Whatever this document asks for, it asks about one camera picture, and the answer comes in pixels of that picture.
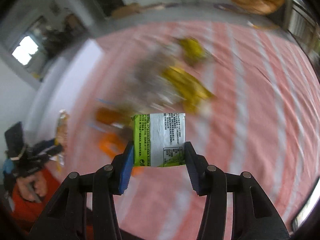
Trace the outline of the person's left hand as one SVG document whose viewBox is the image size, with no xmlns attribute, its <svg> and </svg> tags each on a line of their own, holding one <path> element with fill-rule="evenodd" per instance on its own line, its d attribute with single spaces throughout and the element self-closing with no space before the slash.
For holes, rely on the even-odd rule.
<svg viewBox="0 0 320 240">
<path fill-rule="evenodd" d="M 48 192 L 47 182 L 41 171 L 28 177 L 18 177 L 16 183 L 21 197 L 30 202 L 41 203 Z"/>
</svg>

